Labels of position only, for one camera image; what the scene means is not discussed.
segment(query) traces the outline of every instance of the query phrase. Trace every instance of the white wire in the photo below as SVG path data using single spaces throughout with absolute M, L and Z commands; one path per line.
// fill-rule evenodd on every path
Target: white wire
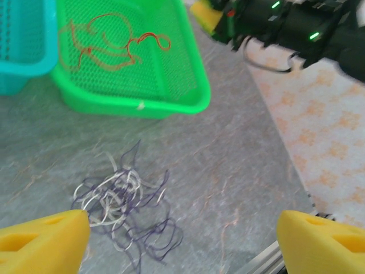
M 81 271 L 82 269 L 82 266 L 84 265 L 84 263 L 91 258 L 91 251 L 90 251 L 90 245 L 87 245 L 86 246 L 86 250 L 85 250 L 85 254 L 84 254 L 84 257 L 82 259 L 82 262 L 80 264 L 80 267 L 79 267 L 79 271 Z
M 80 204 L 81 209 L 88 211 L 88 207 L 92 202 L 94 206 L 102 207 L 101 216 L 96 216 L 100 214 L 100 211 L 89 213 L 90 227 L 99 226 L 109 226 L 111 225 L 111 237 L 113 239 L 114 247 L 117 251 L 125 252 L 128 250 L 132 244 L 132 231 L 130 227 L 124 222 L 127 218 L 128 203 L 133 203 L 133 207 L 137 207 L 144 198 L 144 191 L 142 186 L 149 188 L 158 188 L 158 186 L 149 184 L 143 181 L 136 170 L 131 167 L 124 166 L 121 171 L 118 171 L 117 165 L 114 158 L 109 152 L 106 152 L 112 166 L 114 173 L 107 176 L 98 186 L 90 191 L 94 185 L 89 183 L 82 183 L 74 191 L 73 198 L 74 201 Z M 84 191 L 84 195 L 80 195 L 81 188 L 86 187 L 87 190 Z M 128 199 L 128 195 L 120 195 L 118 192 L 125 191 L 125 194 L 131 195 L 131 199 Z M 164 197 L 164 192 L 166 188 L 163 189 L 157 199 L 157 204 Z M 131 236 L 131 242 L 126 248 L 120 248 L 116 243 L 115 228 L 117 225 L 122 225 Z

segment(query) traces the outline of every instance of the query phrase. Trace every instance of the yellow object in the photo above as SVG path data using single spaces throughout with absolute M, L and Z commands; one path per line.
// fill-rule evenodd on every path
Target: yellow object
M 214 30 L 223 16 L 222 11 L 212 9 L 207 0 L 200 0 L 190 7 L 190 12 L 210 36 L 214 35 Z
M 288 274 L 364 274 L 365 230 L 283 211 L 278 242 Z
M 82 210 L 0 229 L 0 273 L 76 274 L 89 235 Z

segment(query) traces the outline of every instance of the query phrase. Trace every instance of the wire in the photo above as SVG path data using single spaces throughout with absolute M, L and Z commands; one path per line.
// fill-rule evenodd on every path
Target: wire
M 96 233 L 107 235 L 115 249 L 128 256 L 132 268 L 138 274 L 141 273 L 143 252 L 165 264 L 163 260 L 166 255 L 183 240 L 183 231 L 170 216 L 170 205 L 164 199 L 169 172 L 165 172 L 161 184 L 149 184 L 142 180 L 135 169 L 139 143 L 122 155 L 120 167 L 107 152 L 113 174 L 104 178 L 85 178 L 76 187 L 71 206 L 87 211 L 90 227 Z M 130 155 L 133 156 L 132 160 L 126 164 Z M 154 216 L 161 209 L 162 219 L 148 226 L 141 224 L 141 221 L 145 222 L 146 216 Z M 137 258 L 132 255 L 132 251 L 137 252 Z
M 96 36 L 99 33 L 99 31 L 96 28 L 94 28 L 92 26 L 92 24 L 95 21 L 99 20 L 100 18 L 108 17 L 108 16 L 118 17 L 126 24 L 126 26 L 128 28 L 128 32 L 129 32 L 129 38 L 128 38 L 128 42 L 126 43 L 125 46 L 113 45 L 108 40 L 105 31 L 102 31 L 103 42 L 104 42 L 104 44 L 106 44 L 111 49 L 123 50 L 123 51 L 126 51 L 126 52 L 116 53 L 116 52 L 109 51 L 109 50 L 103 49 L 101 47 L 96 47 L 96 46 L 92 46 L 92 45 L 84 46 L 78 41 L 77 34 L 76 34 L 78 30 L 84 30 L 89 35 Z M 74 47 L 80 52 L 79 57 L 78 57 L 78 64 L 76 66 L 67 65 L 65 63 L 65 61 L 63 60 L 63 57 L 62 57 L 62 51 L 61 51 L 61 45 L 60 45 L 60 40 L 61 40 L 60 36 L 63 33 L 65 33 L 66 31 L 71 32 L 72 43 L 73 43 Z M 122 69 L 123 67 L 134 65 L 136 63 L 136 61 L 139 61 L 140 63 L 142 63 L 142 59 L 139 56 L 134 55 L 130 52 L 129 46 L 131 45 L 132 42 L 135 42 L 136 44 L 140 44 L 143 40 L 145 40 L 148 37 L 154 37 L 156 42 L 157 42 L 157 45 L 163 51 L 168 51 L 171 48 L 170 39 L 166 35 L 163 35 L 163 34 L 156 35 L 152 32 L 147 32 L 147 33 L 144 33 L 140 37 L 133 37 L 132 25 L 130 24 L 128 19 L 123 14 L 119 14 L 119 13 L 106 13 L 106 14 L 98 15 L 97 17 L 92 18 L 87 24 L 74 24 L 74 21 L 72 19 L 70 19 L 69 23 L 67 25 L 63 26 L 59 30 L 58 35 L 59 35 L 58 51 L 59 51 L 59 56 L 60 56 L 59 57 L 60 58 L 60 63 L 61 63 L 61 65 L 64 69 L 66 69 L 70 72 L 77 72 L 77 71 L 80 70 L 81 62 L 82 62 L 82 59 L 83 59 L 84 55 L 89 57 L 97 66 L 99 66 L 102 69 L 107 70 L 107 71 L 118 71 L 118 70 Z M 164 47 L 161 44 L 160 39 L 165 39 L 167 41 L 168 45 L 166 47 Z M 110 57 L 128 58 L 129 60 L 121 62 L 117 65 L 110 65 L 108 63 L 103 62 L 94 53 L 102 53 L 102 54 L 108 55 Z
M 288 59 L 287 59 L 287 64 L 289 66 L 289 68 L 285 69 L 285 70 L 281 70 L 279 68 L 273 68 L 273 67 L 267 67 L 265 65 L 262 65 L 262 64 L 259 64 L 253 60 L 251 60 L 248 55 L 247 55 L 247 48 L 248 48 L 248 44 L 249 42 L 253 39 L 254 37 L 248 37 L 246 39 L 246 41 L 244 42 L 244 46 L 242 48 L 242 51 L 243 51 L 243 54 L 244 54 L 244 61 L 246 63 L 248 63 L 249 65 L 253 66 L 253 67 L 256 67 L 258 69 L 261 69 L 261 70 L 266 70 L 266 71 L 270 71 L 270 72 L 276 72 L 276 73 L 290 73 L 294 70 L 294 63 L 293 63 L 293 58 L 295 56 L 298 55 L 298 53 L 293 53 L 291 54 Z

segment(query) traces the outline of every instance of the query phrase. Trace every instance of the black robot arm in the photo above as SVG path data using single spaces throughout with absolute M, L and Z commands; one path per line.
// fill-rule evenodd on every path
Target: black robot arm
M 338 63 L 347 75 L 365 83 L 365 28 L 358 26 L 359 0 L 209 0 L 222 11 L 213 38 L 238 50 L 247 37 L 264 47 L 280 45 L 305 61 Z

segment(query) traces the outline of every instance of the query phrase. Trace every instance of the table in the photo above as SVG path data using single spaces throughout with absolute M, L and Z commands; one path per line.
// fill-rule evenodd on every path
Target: table
M 47 76 L 0 98 L 0 227 L 70 209 L 83 178 L 111 171 L 103 152 L 117 158 L 139 139 L 140 175 L 157 180 L 170 170 L 165 194 L 184 230 L 167 265 L 144 256 L 142 273 L 235 273 L 275 241 L 283 209 L 312 211 L 242 58 L 194 29 L 212 85 L 199 115 L 79 114 Z M 129 264 L 104 236 L 92 234 L 90 248 L 80 273 L 120 273 Z

